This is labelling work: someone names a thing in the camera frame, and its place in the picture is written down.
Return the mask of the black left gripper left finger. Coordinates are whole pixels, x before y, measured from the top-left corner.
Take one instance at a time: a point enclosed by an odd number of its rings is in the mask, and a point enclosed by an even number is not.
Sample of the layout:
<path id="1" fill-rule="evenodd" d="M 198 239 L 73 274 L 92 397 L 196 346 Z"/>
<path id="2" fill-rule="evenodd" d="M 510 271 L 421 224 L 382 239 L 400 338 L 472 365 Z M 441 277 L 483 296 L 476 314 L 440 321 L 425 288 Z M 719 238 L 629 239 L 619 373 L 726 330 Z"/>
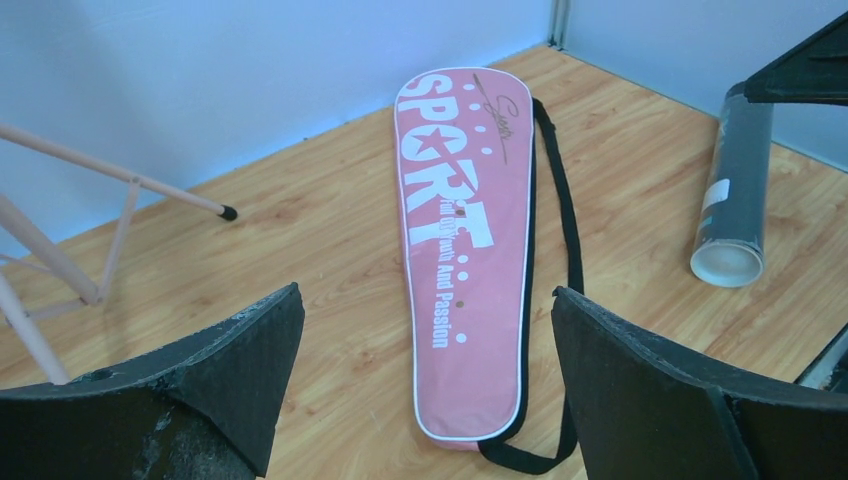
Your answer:
<path id="1" fill-rule="evenodd" d="M 64 385 L 1 393 L 5 479 L 266 475 L 305 320 L 297 284 Z"/>

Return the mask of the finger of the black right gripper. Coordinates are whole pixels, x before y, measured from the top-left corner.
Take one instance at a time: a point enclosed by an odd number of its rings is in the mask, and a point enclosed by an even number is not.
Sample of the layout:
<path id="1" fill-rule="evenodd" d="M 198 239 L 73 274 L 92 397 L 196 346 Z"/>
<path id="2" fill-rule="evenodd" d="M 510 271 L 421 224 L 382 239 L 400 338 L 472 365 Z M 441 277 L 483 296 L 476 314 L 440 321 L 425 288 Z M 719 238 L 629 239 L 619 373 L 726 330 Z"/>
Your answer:
<path id="1" fill-rule="evenodd" d="M 847 104 L 847 15 L 842 14 L 744 82 L 751 103 Z"/>

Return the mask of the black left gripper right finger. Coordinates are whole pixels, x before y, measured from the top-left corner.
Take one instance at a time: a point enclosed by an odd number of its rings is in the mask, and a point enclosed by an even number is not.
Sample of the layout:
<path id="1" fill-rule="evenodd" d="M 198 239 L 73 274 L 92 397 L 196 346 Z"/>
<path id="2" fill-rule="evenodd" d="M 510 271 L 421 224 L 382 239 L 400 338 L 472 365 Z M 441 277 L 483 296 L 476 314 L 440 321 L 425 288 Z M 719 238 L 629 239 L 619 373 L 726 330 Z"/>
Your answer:
<path id="1" fill-rule="evenodd" d="M 551 312 L 591 479 L 843 479 L 847 398 L 740 369 L 565 287 Z"/>

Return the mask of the black shuttlecock tube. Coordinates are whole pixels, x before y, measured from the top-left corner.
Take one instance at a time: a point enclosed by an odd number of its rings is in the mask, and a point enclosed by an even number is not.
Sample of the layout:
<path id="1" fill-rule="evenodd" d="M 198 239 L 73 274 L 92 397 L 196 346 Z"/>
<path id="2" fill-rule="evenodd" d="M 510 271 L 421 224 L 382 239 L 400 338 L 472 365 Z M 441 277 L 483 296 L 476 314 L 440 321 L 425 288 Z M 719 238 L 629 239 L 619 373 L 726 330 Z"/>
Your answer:
<path id="1" fill-rule="evenodd" d="M 705 283 L 740 288 L 765 270 L 764 237 L 773 106 L 745 84 L 725 94 L 690 268 Z"/>

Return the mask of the pink racket cover bag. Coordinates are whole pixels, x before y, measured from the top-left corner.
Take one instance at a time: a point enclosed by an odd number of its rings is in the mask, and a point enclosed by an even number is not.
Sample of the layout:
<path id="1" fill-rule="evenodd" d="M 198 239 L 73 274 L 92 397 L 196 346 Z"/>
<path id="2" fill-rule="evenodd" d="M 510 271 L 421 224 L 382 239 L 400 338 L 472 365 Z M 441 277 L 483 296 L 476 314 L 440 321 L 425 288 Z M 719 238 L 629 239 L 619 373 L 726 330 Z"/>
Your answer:
<path id="1" fill-rule="evenodd" d="M 511 444 L 528 402 L 539 154 L 556 188 L 567 283 L 584 287 L 555 124 L 511 73 L 440 68 L 399 90 L 394 131 L 417 424 L 443 447 L 543 475 L 577 434 L 564 410 L 553 456 Z"/>

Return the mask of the pink music stand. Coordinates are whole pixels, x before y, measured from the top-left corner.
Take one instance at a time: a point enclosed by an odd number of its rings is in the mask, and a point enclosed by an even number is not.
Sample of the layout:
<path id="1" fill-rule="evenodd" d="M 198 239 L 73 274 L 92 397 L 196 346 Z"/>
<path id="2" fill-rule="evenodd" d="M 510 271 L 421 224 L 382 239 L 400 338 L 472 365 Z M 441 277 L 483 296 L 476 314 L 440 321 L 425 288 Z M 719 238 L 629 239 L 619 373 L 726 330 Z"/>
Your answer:
<path id="1" fill-rule="evenodd" d="M 202 138 L 193 154 L 184 136 L 159 124 L 107 123 L 55 142 L 177 186 L 195 185 L 229 201 L 220 177 L 276 151 L 248 133 Z M 100 281 L 128 187 L 48 155 L 2 143 L 1 191 L 80 270 Z M 126 229 L 108 298 L 38 325 L 69 378 L 158 348 L 236 310 L 224 273 L 231 224 L 171 200 L 138 209 Z"/>

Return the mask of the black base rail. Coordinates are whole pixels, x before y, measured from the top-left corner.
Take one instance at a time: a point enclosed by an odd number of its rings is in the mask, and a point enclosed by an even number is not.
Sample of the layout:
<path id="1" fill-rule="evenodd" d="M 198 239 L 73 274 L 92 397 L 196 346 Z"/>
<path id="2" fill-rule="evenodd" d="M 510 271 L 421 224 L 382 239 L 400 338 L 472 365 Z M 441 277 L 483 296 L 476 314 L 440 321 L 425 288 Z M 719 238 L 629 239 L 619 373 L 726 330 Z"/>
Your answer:
<path id="1" fill-rule="evenodd" d="M 794 383 L 827 392 L 847 393 L 847 326 L 839 331 Z"/>

